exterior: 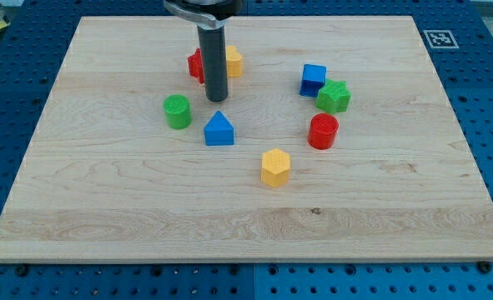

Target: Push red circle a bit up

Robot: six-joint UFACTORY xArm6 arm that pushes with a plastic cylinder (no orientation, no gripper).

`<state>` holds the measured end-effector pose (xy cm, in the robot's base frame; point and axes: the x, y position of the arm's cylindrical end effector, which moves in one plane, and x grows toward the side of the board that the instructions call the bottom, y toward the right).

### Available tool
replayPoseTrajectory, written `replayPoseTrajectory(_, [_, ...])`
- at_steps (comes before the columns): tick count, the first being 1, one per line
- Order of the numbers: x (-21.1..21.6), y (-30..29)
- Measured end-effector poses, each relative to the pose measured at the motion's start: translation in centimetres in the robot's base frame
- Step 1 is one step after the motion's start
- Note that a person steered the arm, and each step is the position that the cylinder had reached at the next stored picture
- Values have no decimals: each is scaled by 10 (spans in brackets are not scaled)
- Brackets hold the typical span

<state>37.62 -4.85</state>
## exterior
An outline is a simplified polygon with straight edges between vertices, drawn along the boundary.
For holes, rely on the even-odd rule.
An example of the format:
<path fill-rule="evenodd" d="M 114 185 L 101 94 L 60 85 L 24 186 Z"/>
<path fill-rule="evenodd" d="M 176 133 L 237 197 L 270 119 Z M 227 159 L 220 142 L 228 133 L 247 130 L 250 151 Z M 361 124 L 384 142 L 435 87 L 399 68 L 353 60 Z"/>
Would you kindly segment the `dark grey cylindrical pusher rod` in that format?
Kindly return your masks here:
<path fill-rule="evenodd" d="M 229 94 L 224 27 L 198 27 L 198 35 L 206 97 L 211 102 L 222 102 Z"/>

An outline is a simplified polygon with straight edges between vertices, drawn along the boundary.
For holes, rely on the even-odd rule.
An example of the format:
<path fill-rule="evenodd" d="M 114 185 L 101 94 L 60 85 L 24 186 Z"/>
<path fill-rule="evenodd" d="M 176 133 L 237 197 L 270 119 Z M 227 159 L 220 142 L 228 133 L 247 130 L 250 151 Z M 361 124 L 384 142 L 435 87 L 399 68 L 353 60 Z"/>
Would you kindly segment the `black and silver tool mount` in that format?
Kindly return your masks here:
<path fill-rule="evenodd" d="M 195 23 L 204 30 L 220 29 L 243 8 L 243 0 L 164 0 L 174 16 Z"/>

